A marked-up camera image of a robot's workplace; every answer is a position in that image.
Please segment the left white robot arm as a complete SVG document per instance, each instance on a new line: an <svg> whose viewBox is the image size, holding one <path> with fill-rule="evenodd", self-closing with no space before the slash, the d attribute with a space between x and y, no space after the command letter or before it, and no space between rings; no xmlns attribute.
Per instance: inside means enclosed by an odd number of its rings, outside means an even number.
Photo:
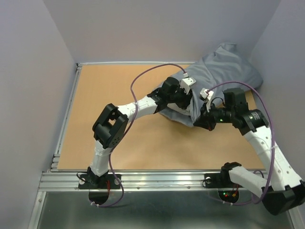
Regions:
<svg viewBox="0 0 305 229"><path fill-rule="evenodd" d="M136 102L120 106L112 103L106 105L92 127L95 153L85 180L96 188L105 185L109 155L135 119L158 113L165 108L189 115L193 96L191 86L195 83L196 80L192 77L185 77L180 81L168 77L161 87Z"/></svg>

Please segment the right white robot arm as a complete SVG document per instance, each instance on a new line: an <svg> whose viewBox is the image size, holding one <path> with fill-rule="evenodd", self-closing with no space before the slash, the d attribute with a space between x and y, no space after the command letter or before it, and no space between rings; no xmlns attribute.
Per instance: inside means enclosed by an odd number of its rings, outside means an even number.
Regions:
<svg viewBox="0 0 305 229"><path fill-rule="evenodd" d="M268 178L248 171L237 162L225 163L219 173L204 177L206 188L230 188L233 185L246 188L258 198L266 210L278 215L305 202L305 182L292 169L278 145L272 141L270 124L258 110L250 110L245 92L240 88L224 90L224 106L213 104L213 91L202 89L204 104L194 126L214 130L217 123L230 123L250 143Z"/></svg>

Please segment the grey pillowcase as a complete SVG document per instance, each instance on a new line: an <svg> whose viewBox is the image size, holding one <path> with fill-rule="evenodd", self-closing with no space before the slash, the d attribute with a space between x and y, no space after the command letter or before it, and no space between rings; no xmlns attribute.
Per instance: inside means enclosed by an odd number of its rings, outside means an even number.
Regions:
<svg viewBox="0 0 305 229"><path fill-rule="evenodd" d="M236 81L243 82L254 89L263 83L263 78L258 70L246 57L241 55L236 43L221 43L213 52L188 66L186 71L190 77L196 80L196 83L191 86L193 97L187 111L180 113L166 107L160 111L160 114L188 127L193 127L193 123L200 115L203 101L199 99L199 96L203 88L211 89L216 85L231 81L232 83L213 89L214 97L224 98L223 91L228 88L239 87L244 91L250 90Z"/></svg>

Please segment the white pillow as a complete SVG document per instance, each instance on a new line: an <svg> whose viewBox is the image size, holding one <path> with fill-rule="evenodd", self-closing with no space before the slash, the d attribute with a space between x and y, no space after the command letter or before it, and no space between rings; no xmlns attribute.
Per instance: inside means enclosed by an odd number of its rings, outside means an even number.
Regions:
<svg viewBox="0 0 305 229"><path fill-rule="evenodd" d="M188 116L190 117L191 116L191 112L189 110L189 107L187 107L186 109L182 109L180 108L177 104L175 103L171 103L171 104L168 104L167 105L168 109L169 109L169 114L168 116L170 118L174 118L174 117L178 117L178 116L181 116L181 115L184 115L184 116Z"/></svg>

